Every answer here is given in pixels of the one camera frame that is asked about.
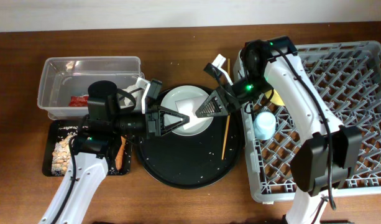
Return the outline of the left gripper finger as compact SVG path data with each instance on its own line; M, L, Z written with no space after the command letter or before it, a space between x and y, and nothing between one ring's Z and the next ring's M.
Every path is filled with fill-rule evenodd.
M165 125L165 118L160 118L160 136L164 136L172 131L174 131L177 128L180 128L184 126L185 124L189 123L190 118L188 116L185 116L184 118L181 118L178 122L169 124L168 126Z
M180 119L180 121L189 121L190 120L189 116L187 116L185 114L181 114L181 113L179 113L177 111L171 110L169 108L166 108L166 107L163 107L163 106L160 106L160 105L157 106L157 110L158 110L158 115L162 119L164 119L165 115L167 115L167 116L176 117L176 118Z

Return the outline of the yellow bowl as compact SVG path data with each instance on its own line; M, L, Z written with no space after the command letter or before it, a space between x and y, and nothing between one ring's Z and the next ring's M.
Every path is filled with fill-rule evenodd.
M266 98L277 106L284 106L284 102L276 90L269 90L264 93Z

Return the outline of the blue cup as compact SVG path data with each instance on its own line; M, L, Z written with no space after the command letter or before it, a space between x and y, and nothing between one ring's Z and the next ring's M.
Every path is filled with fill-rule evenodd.
M259 113L253 122L255 137L259 140L268 140L275 134L276 119L268 111Z

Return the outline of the orange carrot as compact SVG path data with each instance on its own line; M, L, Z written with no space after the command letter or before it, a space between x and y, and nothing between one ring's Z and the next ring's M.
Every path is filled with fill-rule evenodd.
M122 167L122 160L124 156L124 151L125 151L125 145L126 145L126 139L121 136L121 146L117 152L116 158L115 158L115 164L116 164L116 169L120 170Z

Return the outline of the red snack wrapper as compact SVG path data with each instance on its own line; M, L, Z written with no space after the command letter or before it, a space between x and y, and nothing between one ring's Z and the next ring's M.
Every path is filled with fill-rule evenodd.
M88 105L88 95L83 96L72 96L68 104L69 107L87 107Z

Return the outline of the pink cup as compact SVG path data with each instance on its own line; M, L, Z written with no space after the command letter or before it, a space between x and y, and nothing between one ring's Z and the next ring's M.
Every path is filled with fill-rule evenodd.
M209 124L213 121L213 118L199 118L196 116L196 110L207 99L206 95L187 98L184 100L178 100L175 102L178 112L187 115L190 121L183 126L185 131L192 131L200 128L202 125Z

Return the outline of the white tissue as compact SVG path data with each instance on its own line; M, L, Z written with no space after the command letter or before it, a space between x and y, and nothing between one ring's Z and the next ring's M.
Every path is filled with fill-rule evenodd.
M127 88L123 89L123 91L130 93L135 99L137 99L138 92L142 89L137 85L130 85Z

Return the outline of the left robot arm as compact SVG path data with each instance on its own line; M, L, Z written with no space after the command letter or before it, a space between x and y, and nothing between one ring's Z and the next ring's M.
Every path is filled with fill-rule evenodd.
M190 121L187 115L159 105L143 105L141 111L135 111L135 105L121 108L119 102L123 98L135 100L111 81L97 81L88 87L88 114L68 142L71 160L41 223L83 221L124 136L160 137Z

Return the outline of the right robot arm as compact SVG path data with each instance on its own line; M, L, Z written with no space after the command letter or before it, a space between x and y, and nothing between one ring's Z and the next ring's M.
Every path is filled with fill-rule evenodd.
M243 78L219 84L195 115L227 116L267 91L278 93L301 140L290 162L296 192L282 223L319 223L325 206L336 209L333 191L354 175L361 131L343 124L326 106L289 37L247 42L238 62Z

